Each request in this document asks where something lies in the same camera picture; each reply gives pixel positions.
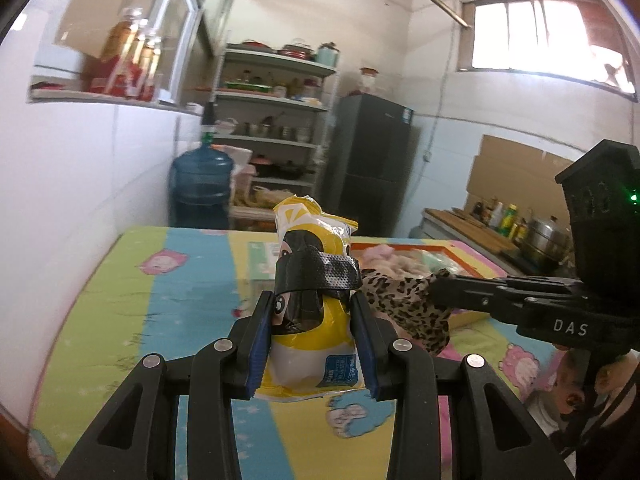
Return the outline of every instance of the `plastic package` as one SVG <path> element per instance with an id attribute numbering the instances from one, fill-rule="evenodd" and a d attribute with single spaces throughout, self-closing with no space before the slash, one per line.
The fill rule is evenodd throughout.
<path id="1" fill-rule="evenodd" d="M 276 272 L 276 291 L 286 288 L 281 281 L 300 279 L 299 274 L 305 274 L 295 264 L 294 256 L 309 255 L 335 263 L 325 269 L 345 269 L 339 277 L 354 290 L 359 287 L 357 265 L 344 258 L 349 255 L 356 222 L 323 213 L 308 196 L 287 198 L 274 211 L 280 241 L 278 266 L 283 269 L 281 274 L 280 269 Z M 349 328 L 349 298 L 347 289 L 323 293 L 317 288 L 283 292 L 276 297 L 271 351 L 258 397 L 288 402 L 364 387 Z"/>
<path id="2" fill-rule="evenodd" d="M 411 257 L 429 267 L 431 272 L 438 272 L 441 269 L 447 269 L 451 274 L 469 276 L 469 273 L 463 266 L 449 258 L 444 253 L 414 249 L 411 251 Z"/>

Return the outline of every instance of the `refrigerator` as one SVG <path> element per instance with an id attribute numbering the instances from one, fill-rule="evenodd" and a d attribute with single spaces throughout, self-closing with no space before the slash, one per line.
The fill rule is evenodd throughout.
<path id="1" fill-rule="evenodd" d="M 408 173 L 414 112 L 370 94 L 340 100 L 322 209 L 356 220 L 359 236 L 391 236 Z"/>

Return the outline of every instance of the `colorful bedsheet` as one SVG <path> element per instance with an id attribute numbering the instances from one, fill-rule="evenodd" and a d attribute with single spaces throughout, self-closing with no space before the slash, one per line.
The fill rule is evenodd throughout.
<path id="1" fill-rule="evenodd" d="M 268 279 L 261 273 L 273 257 L 275 236 L 145 227 L 120 238 L 78 297 L 44 370 L 29 445 L 41 472 L 55 475 L 143 355 L 178 358 L 228 334 L 256 280 Z M 504 275 L 460 242 L 354 241 L 447 248 L 478 275 Z M 444 356 L 472 352 L 482 354 L 520 397 L 544 386 L 554 370 L 551 345 L 490 319 L 456 330 Z M 350 416 L 352 404 L 366 416 Z M 363 390 L 296 403 L 236 401 L 233 411 L 245 480 L 386 477 L 393 402 L 374 402 Z M 176 478 L 186 480 L 186 402 L 178 417 L 176 469 Z"/>

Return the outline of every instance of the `wall shelf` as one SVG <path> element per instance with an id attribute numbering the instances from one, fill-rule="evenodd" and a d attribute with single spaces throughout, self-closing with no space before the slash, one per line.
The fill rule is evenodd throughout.
<path id="1" fill-rule="evenodd" d="M 213 126 L 203 126 L 202 132 L 207 133 L 213 130 Z M 287 146 L 298 146 L 299 148 L 317 148 L 315 144 L 309 144 L 308 142 L 296 142 L 295 140 L 284 139 L 270 139 L 269 137 L 249 137 L 243 135 L 222 135 L 214 134 L 215 139 L 220 140 L 237 140 L 238 142 L 264 142 L 269 144 L 285 144 Z"/>
<path id="2" fill-rule="evenodd" d="M 302 101 L 294 101 L 283 97 L 270 95 L 245 94 L 243 92 L 216 92 L 216 101 L 243 101 L 247 103 L 262 103 L 276 105 L 282 108 L 294 108 L 296 110 L 308 110 L 309 112 L 326 112 L 323 106 L 310 105 Z"/>
<path id="3" fill-rule="evenodd" d="M 281 56 L 280 54 L 269 54 L 268 52 L 255 52 L 252 50 L 241 50 L 236 48 L 228 48 L 226 50 L 225 59 L 231 62 L 247 63 L 269 68 L 281 68 L 283 70 L 291 70 L 292 72 L 298 72 L 315 77 L 328 77 L 335 74 L 337 71 L 332 66 L 323 65 L 313 61 Z"/>
<path id="4" fill-rule="evenodd" d="M 231 206 L 229 217 L 238 220 L 257 220 L 263 222 L 274 222 L 276 213 L 273 209 L 260 209 L 257 207 Z"/>
<path id="5" fill-rule="evenodd" d="M 261 182 L 263 184 L 279 184 L 282 186 L 297 186 L 297 187 L 313 187 L 313 182 L 306 180 L 287 180 L 286 178 L 270 178 L 266 176 L 254 176 L 252 182 Z"/>
<path id="6" fill-rule="evenodd" d="M 78 90 L 65 89 L 35 89 L 31 90 L 30 101 L 33 103 L 46 102 L 63 102 L 63 103 L 103 103 L 113 105 L 137 106 L 142 108 L 154 108 L 155 110 L 168 110 L 171 112 L 180 112 L 181 114 L 190 114 L 201 116 L 202 114 L 191 112 L 186 108 L 174 106 L 171 104 L 149 103 L 146 101 L 138 101 L 136 99 L 127 99 L 124 97 L 116 97 L 107 94 L 94 94 L 91 92 L 81 92 Z"/>

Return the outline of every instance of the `wooden board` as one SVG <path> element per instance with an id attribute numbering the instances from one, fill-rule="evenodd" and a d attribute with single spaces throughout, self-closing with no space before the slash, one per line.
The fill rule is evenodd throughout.
<path id="1" fill-rule="evenodd" d="M 517 249 L 517 247 L 504 236 L 484 225 L 479 226 L 478 221 L 475 219 L 473 219 L 474 222 L 471 222 L 467 218 L 461 218 L 461 216 L 453 214 L 451 211 L 440 211 L 438 209 L 425 209 L 425 211 L 486 249 L 491 254 L 498 255 L 501 251 Z"/>

